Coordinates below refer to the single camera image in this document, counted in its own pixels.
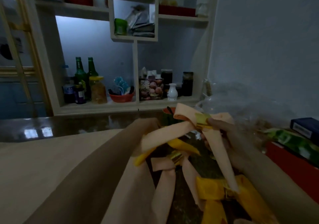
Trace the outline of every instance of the shelf unit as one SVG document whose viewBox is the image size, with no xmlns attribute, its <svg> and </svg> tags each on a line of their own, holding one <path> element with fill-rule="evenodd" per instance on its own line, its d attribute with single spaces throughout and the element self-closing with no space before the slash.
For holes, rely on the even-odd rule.
<svg viewBox="0 0 319 224">
<path fill-rule="evenodd" d="M 90 114 L 102 112 L 128 112 L 152 109 L 162 109 L 167 106 L 174 107 L 177 102 L 194 106 L 202 96 L 202 81 L 207 77 L 207 69 L 211 53 L 214 13 L 209 18 L 183 17 L 158 14 L 158 0 L 126 0 L 155 4 L 155 38 L 143 38 L 133 36 L 114 35 L 114 6 L 113 0 L 109 0 L 109 9 L 90 6 L 75 5 L 44 0 L 28 0 L 27 10 L 30 15 L 31 28 L 41 59 L 42 71 L 49 92 L 49 97 L 54 115 Z M 210 12 L 214 12 L 217 0 L 209 3 Z M 132 43 L 133 74 L 136 91 L 136 100 L 129 103 L 114 103 L 95 105 L 86 103 L 83 105 L 65 104 L 61 90 L 66 75 L 62 46 L 57 28 L 55 16 L 76 17 L 110 21 L 110 35 L 115 42 Z M 194 72 L 193 96 L 179 97 L 177 101 L 153 100 L 139 101 L 138 93 L 138 47 L 139 43 L 156 42 L 158 40 L 158 25 L 176 25 L 177 27 L 192 27 L 205 29 L 193 57 L 190 71 Z"/>
</svg>

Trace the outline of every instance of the orange bowl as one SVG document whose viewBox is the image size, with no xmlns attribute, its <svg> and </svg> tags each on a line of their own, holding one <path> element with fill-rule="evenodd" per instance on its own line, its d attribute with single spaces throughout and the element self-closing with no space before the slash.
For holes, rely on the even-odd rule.
<svg viewBox="0 0 319 224">
<path fill-rule="evenodd" d="M 116 96 L 109 94 L 113 102 L 123 103 L 123 102 L 131 102 L 134 96 L 134 92 L 132 94 L 126 94 L 122 96 Z"/>
</svg>

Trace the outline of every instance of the blue box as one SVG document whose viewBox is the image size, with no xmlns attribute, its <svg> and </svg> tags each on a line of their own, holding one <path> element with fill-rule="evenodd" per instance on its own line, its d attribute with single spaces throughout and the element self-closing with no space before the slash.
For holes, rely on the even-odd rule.
<svg viewBox="0 0 319 224">
<path fill-rule="evenodd" d="M 319 121 L 312 117 L 292 119 L 290 128 L 319 146 Z"/>
</svg>

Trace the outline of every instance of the forearm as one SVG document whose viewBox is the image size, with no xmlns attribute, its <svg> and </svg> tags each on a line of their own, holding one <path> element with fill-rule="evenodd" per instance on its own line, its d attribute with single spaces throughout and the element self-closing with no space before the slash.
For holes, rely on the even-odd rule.
<svg viewBox="0 0 319 224">
<path fill-rule="evenodd" d="M 264 154 L 253 153 L 244 174 L 280 223 L 319 223 L 319 205 Z"/>
<path fill-rule="evenodd" d="M 96 149 L 26 223 L 100 223 L 142 134 L 133 123 Z"/>
</svg>

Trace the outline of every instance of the white label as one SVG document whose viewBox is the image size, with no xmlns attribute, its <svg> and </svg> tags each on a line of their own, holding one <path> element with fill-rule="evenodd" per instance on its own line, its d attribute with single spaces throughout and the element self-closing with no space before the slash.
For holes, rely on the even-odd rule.
<svg viewBox="0 0 319 224">
<path fill-rule="evenodd" d="M 293 123 L 293 130 L 296 130 L 298 133 L 304 135 L 307 138 L 311 138 L 312 132 L 297 123 Z"/>
</svg>

